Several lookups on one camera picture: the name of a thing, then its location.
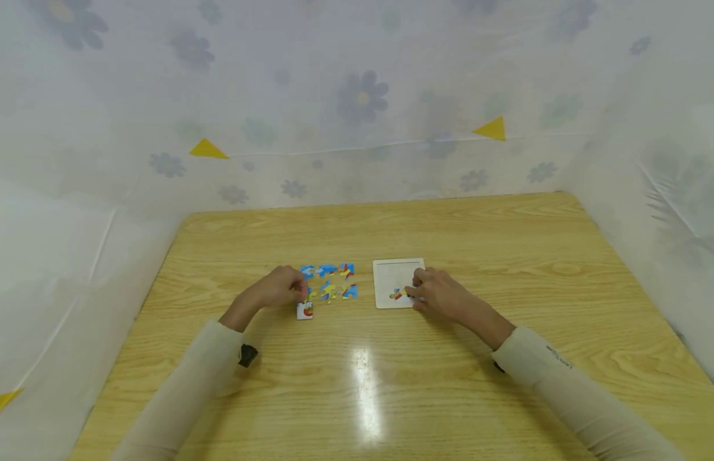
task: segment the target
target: puzzle board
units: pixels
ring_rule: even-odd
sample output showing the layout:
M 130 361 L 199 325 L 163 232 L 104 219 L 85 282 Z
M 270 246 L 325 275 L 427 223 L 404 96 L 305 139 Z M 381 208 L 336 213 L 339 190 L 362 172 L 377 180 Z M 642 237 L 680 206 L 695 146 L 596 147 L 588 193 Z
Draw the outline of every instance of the puzzle board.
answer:
M 406 285 L 412 285 L 413 273 L 417 268 L 425 268 L 421 257 L 372 261 L 377 309 L 413 307 L 413 300 L 405 295 L 403 288 Z

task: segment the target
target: hand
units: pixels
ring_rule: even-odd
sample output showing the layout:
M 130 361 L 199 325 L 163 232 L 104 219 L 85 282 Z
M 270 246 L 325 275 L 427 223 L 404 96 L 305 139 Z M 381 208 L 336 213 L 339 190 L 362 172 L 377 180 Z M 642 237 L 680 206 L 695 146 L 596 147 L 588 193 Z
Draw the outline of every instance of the hand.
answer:
M 290 266 L 278 266 L 242 291 L 219 322 L 243 332 L 254 314 L 263 307 L 293 305 L 307 297 L 308 283 L 303 273 Z
M 467 327 L 493 350 L 497 350 L 515 330 L 515 325 L 446 271 L 418 268 L 414 272 L 413 285 L 405 287 L 405 292 L 415 299 L 413 309 Z

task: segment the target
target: fabric backdrop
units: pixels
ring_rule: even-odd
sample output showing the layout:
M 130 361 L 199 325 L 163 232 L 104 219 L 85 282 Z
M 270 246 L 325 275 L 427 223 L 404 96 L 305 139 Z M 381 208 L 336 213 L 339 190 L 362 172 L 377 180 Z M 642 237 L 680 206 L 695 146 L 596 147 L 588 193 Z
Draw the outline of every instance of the fabric backdrop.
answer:
M 554 190 L 714 380 L 714 0 L 0 1 L 0 460 L 67 457 L 188 213 Z

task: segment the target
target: wooden table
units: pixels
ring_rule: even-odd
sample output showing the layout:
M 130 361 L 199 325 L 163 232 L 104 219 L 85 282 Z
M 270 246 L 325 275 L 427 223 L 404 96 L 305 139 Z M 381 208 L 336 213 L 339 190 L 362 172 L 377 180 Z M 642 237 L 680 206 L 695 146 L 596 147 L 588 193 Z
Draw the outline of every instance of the wooden table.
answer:
M 259 358 L 178 459 L 589 459 L 468 331 L 375 309 L 371 262 L 399 257 L 447 269 L 689 460 L 714 460 L 714 387 L 565 193 L 191 215 L 72 459 L 105 460 L 206 320 L 270 268 L 343 262 L 355 263 L 358 299 L 316 302 L 307 321 L 261 311 L 246 331 Z

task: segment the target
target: sleeve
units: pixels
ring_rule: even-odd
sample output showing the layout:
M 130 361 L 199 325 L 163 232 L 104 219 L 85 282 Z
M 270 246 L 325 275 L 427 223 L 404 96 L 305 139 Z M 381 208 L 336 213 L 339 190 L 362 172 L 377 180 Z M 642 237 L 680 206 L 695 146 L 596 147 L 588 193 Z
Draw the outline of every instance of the sleeve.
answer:
M 171 461 L 238 362 L 243 335 L 208 321 L 154 393 L 111 461 Z
M 517 327 L 492 358 L 536 392 L 599 460 L 684 460 L 656 429 L 534 331 Z

